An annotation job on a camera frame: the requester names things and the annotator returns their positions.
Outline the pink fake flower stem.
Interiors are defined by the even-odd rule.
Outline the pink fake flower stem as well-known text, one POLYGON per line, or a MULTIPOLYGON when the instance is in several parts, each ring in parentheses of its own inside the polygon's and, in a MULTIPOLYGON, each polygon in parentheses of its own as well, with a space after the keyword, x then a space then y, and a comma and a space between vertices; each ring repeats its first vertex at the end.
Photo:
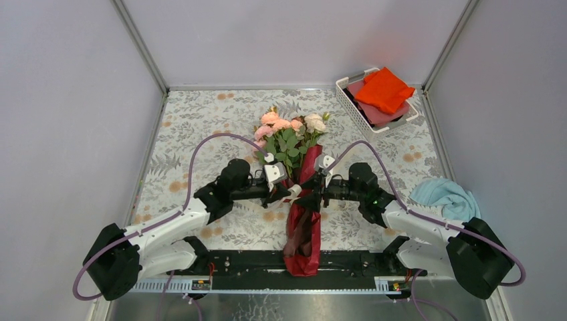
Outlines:
POLYGON ((296 180, 308 149, 312 146, 312 134, 308 132, 304 116, 286 118, 277 106, 270 107, 254 128, 258 147, 272 154, 283 163, 288 177, 296 180))

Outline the dark red wrapping paper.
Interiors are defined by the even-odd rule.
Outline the dark red wrapping paper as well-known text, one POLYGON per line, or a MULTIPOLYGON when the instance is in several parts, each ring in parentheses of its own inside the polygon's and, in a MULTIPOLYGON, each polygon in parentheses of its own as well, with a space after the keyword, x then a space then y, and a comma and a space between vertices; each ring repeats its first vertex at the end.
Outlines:
MULTIPOLYGON (((306 182, 314 173, 316 158, 322 146, 310 147, 302 166, 294 169, 292 179, 286 186, 306 182)), ((292 203, 286 222, 287 241, 283 248, 283 259, 287 271, 294 277, 310 277, 318 273, 321 248, 321 215, 292 203)))

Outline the white fake rose stem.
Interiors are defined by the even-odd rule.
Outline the white fake rose stem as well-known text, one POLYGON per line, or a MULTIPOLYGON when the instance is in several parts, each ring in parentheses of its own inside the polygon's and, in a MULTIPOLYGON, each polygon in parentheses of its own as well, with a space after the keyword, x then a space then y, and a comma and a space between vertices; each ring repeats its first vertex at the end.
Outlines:
POLYGON ((317 145, 319 138, 326 133, 326 123, 330 116, 329 112, 324 112, 323 114, 309 114, 304 117, 306 146, 308 148, 317 145))

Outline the white plastic basket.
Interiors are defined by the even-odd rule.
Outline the white plastic basket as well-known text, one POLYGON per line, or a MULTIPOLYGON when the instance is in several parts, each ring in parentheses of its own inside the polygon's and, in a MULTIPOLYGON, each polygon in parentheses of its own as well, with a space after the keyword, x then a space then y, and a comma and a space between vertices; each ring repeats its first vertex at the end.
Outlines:
POLYGON ((355 95, 365 85, 365 77, 377 71, 379 71, 378 68, 370 68, 353 76, 343 77, 335 82, 337 100, 369 141, 378 140, 394 130, 410 124, 419 117, 417 110, 419 99, 417 96, 406 99, 394 114, 385 114, 378 108, 355 99, 355 95))

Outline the cream ribbon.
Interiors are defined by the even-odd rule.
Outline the cream ribbon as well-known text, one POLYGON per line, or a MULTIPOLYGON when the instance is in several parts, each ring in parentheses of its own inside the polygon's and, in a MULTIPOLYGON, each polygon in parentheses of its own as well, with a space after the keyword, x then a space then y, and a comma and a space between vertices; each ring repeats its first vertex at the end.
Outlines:
POLYGON ((299 199, 299 195, 302 192, 302 188, 300 185, 298 184, 294 184, 293 186, 291 186, 288 189, 288 192, 290 192, 290 194, 286 197, 283 197, 282 199, 270 204, 266 210, 268 211, 272 211, 274 209, 277 209, 278 207, 280 207, 281 205, 283 205, 284 203, 289 203, 292 204, 295 200, 299 199))

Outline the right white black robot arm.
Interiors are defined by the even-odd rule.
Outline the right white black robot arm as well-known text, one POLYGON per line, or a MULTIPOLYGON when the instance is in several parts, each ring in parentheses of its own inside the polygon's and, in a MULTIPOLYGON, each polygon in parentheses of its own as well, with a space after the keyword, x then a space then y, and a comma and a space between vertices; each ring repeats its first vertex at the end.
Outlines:
POLYGON ((347 179, 335 178, 324 169, 299 185, 296 204, 319 211, 331 200, 354 201, 371 224, 403 234, 384 249, 383 265, 394 276, 406 270, 453 278, 471 295, 488 299, 514 267, 514 260, 489 227, 476 217, 468 222, 438 220, 430 214, 414 215, 399 198, 379 186, 366 163, 350 166, 347 179))

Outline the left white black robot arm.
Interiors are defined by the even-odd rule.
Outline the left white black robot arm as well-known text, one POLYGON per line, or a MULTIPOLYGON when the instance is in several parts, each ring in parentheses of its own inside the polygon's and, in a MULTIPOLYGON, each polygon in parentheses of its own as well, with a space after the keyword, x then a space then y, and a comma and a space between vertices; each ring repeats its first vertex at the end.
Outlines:
POLYGON ((282 163, 265 165, 258 178, 249 164, 233 159, 211 183, 198 189, 179 209, 162 217, 120 228, 113 223, 101 230, 80 270, 87 273, 107 301, 120 298, 139 280, 173 270, 198 275, 207 268, 207 257, 185 235, 222 218, 237 200, 260 199, 263 207, 291 201, 299 185, 286 181, 282 163))

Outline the pink cloth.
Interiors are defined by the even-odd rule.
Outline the pink cloth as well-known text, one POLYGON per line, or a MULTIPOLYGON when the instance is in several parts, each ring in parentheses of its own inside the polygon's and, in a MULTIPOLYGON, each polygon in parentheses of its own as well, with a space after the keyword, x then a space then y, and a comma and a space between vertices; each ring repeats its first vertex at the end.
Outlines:
POLYGON ((389 122, 396 122, 400 120, 405 114, 409 112, 410 105, 408 102, 403 102, 400 108, 394 114, 386 114, 380 111, 377 107, 355 100, 354 95, 360 91, 363 85, 363 81, 349 84, 345 89, 345 93, 347 94, 347 97, 351 99, 353 105, 355 105, 357 110, 363 115, 363 118, 367 121, 367 123, 369 123, 369 125, 373 127, 386 126, 389 122))

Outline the floral tablecloth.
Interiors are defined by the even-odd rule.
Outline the floral tablecloth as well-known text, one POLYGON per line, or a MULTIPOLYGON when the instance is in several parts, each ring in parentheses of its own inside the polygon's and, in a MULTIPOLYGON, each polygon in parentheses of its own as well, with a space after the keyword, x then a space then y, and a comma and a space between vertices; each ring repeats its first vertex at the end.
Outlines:
MULTIPOLYGON (((409 100, 418 116, 409 124, 379 137, 372 145, 379 153, 406 204, 420 182, 445 177, 429 131, 419 91, 409 100)), ((319 143, 324 153, 338 156, 348 145, 364 139, 334 90, 173 91, 168 95, 149 166, 129 225, 143 223, 180 207, 186 198, 189 163, 195 147, 212 134, 238 134, 253 140, 254 128, 269 108, 284 118, 328 112, 326 134, 319 143)), ((205 143, 195 159, 191 190, 213 181, 233 158, 242 158, 251 170, 260 169, 252 146, 230 137, 205 143)), ((379 185, 390 191, 374 155, 363 144, 353 148, 334 168, 346 178, 352 163, 366 162, 379 185)), ((370 224, 358 212, 358 203, 333 201, 321 212, 321 250, 382 249, 402 232, 370 224)), ((257 201, 240 201, 230 214, 190 231, 209 249, 279 250, 286 242, 288 204, 262 209, 257 201)))

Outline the orange cloth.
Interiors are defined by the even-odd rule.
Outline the orange cloth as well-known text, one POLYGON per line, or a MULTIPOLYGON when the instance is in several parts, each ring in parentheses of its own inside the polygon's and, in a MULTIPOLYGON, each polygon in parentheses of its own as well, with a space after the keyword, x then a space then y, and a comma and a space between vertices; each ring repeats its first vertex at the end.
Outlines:
POLYGON ((395 114, 415 92, 388 68, 367 75, 354 95, 357 102, 373 106, 385 114, 395 114))

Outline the light blue towel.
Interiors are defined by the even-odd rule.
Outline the light blue towel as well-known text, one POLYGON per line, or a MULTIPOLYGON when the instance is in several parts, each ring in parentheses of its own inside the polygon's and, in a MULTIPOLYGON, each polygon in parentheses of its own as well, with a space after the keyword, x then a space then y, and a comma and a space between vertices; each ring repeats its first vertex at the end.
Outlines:
POLYGON ((412 190, 410 199, 420 205, 441 207, 442 216, 447 219, 469 221, 481 217, 473 193, 449 179, 428 179, 419 183, 412 190))

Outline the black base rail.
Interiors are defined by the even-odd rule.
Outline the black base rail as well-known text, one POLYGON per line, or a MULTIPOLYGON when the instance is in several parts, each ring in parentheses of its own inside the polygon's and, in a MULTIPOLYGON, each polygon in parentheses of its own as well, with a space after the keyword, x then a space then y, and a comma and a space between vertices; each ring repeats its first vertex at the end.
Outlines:
POLYGON ((374 290, 376 280, 406 281, 418 271, 408 269, 391 253, 323 251, 318 273, 294 277, 278 251, 211 250, 176 276, 203 276, 214 290, 374 290))

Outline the aluminium frame rail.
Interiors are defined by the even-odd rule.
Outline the aluminium frame rail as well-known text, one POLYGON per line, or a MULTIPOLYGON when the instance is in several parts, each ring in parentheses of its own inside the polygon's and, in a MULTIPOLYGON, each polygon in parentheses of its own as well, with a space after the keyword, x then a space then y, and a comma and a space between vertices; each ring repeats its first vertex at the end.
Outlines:
POLYGON ((158 274, 193 276, 194 291, 208 290, 370 290, 386 278, 388 291, 405 292, 402 278, 442 274, 467 292, 486 299, 509 271, 506 261, 476 248, 443 252, 423 244, 392 243, 382 252, 323 251, 319 266, 305 276, 291 270, 278 251, 209 251, 198 241, 176 243, 142 257, 134 248, 114 248, 84 260, 89 276, 107 300, 115 300, 137 283, 158 274))

